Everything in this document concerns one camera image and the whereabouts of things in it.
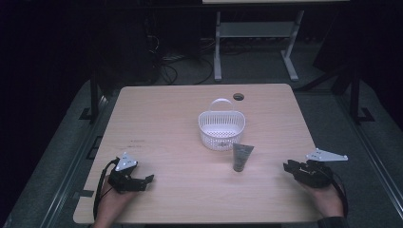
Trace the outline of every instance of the gray floor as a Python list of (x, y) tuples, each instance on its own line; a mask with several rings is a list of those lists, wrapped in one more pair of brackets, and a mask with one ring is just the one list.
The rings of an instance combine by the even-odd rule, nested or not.
[[(252, 49), (242, 54), (222, 55), (221, 84), (284, 83), (299, 87), (322, 74), (312, 67), (320, 44), (297, 43), (292, 60), (300, 80), (291, 82), (279, 54), (285, 42), (255, 42), (250, 46)], [(202, 57), (212, 63), (211, 52)], [(205, 61), (194, 59), (170, 66), (178, 71), (174, 85), (195, 84), (211, 71)], [(166, 70), (173, 78), (174, 72), (170, 68)], [(346, 162), (328, 163), (346, 185), (350, 203), (348, 221), (351, 227), (403, 227), (401, 210), (396, 210), (402, 201), (399, 189), (403, 189), (400, 175), (403, 133), (364, 83), (361, 83), (360, 106), (370, 110), (375, 122), (353, 123), (347, 114), (348, 92), (341, 97), (334, 96), (329, 90), (332, 83), (330, 80), (309, 92), (296, 92), (296, 98), (316, 146), (350, 158)], [(215, 82), (209, 78), (205, 84)], [(166, 82), (161, 78), (155, 85), (166, 85)], [(96, 137), (104, 134), (118, 95), (116, 90), (103, 99), (100, 117), (95, 124), (89, 124), (79, 120), (83, 109), (90, 104), (89, 83), (83, 85), (15, 204), (11, 227), (86, 227), (72, 220), (77, 196), (92, 165), (86, 154)], [(314, 222), (282, 226), (317, 227)]]

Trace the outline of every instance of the basket handle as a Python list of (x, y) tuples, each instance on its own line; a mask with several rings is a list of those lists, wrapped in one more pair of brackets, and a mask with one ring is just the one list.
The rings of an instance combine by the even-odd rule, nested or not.
[(235, 110), (235, 107), (234, 107), (234, 105), (232, 104), (232, 102), (230, 102), (228, 99), (225, 99), (225, 98), (218, 98), (218, 99), (214, 100), (214, 101), (210, 104), (208, 110), (211, 111), (211, 108), (214, 106), (214, 104), (220, 103), (220, 102), (229, 103), (230, 105), (232, 105), (232, 110)]

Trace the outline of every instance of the basket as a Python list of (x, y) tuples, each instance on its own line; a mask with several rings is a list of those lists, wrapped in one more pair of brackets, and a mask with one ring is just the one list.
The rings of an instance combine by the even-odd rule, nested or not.
[[(229, 111), (213, 111), (216, 103), (226, 102), (232, 105)], [(218, 98), (209, 106), (209, 110), (199, 116), (201, 141), (212, 150), (230, 150), (233, 143), (239, 143), (245, 127), (245, 117), (235, 111), (234, 105), (227, 99)]]

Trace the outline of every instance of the human hand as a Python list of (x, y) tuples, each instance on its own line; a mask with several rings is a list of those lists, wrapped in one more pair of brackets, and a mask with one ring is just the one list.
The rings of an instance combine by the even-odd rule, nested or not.
[(332, 184), (324, 188), (312, 188), (301, 182), (299, 184), (310, 194), (323, 217), (344, 217), (343, 203)]
[(138, 192), (118, 193), (108, 182), (109, 176), (105, 177), (101, 190), (101, 201), (98, 205), (98, 214), (93, 228), (110, 227), (115, 219), (124, 211), (128, 203), (138, 195)]

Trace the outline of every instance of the table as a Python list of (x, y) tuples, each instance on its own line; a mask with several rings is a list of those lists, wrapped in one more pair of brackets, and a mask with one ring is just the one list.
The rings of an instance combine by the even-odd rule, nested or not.
[[(244, 99), (235, 101), (235, 93)], [(232, 151), (213, 151), (202, 145), (198, 117), (217, 98), (229, 99), (244, 114), (240, 143), (255, 146), (240, 173), (232, 169)], [(288, 85), (125, 87), (84, 189), (95, 191), (106, 164), (127, 152), (139, 162), (132, 178), (154, 174), (155, 179), (118, 222), (314, 221), (318, 212), (282, 164), (288, 159), (305, 162), (304, 155), (315, 148)], [(94, 195), (80, 197), (75, 222), (93, 222)]]
[[(204, 4), (257, 4), (257, 3), (323, 3), (346, 2), (349, 0), (202, 0)], [(285, 50), (281, 51), (281, 58), (287, 68), (291, 81), (298, 81), (299, 77), (291, 61), (291, 52), (296, 42), (304, 10), (297, 13), (294, 21), (285, 22), (222, 22), (221, 13), (217, 12), (216, 46), (214, 52), (214, 79), (222, 80), (220, 42), (225, 37), (287, 37), (290, 39)]]

